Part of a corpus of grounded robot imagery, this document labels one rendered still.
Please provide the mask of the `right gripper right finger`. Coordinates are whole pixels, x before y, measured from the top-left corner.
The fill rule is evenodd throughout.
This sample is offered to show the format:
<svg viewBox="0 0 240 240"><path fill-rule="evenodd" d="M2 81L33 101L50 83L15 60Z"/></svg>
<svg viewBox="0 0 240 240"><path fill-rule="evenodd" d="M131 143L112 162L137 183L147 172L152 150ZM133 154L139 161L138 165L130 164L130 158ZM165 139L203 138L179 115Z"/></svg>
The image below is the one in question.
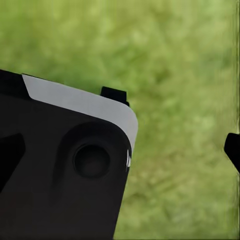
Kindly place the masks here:
<svg viewBox="0 0 240 240"><path fill-rule="evenodd" d="M240 173L240 135L229 133L224 147L225 153Z"/></svg>

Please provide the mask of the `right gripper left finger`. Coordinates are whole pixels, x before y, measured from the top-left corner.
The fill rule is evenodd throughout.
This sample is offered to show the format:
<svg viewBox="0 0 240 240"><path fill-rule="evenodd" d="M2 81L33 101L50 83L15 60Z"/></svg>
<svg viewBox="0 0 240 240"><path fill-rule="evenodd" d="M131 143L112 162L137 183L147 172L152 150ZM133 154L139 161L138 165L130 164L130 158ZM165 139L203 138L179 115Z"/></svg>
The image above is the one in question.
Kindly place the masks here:
<svg viewBox="0 0 240 240"><path fill-rule="evenodd" d="M0 193L26 152L21 133L0 138Z"/></svg>

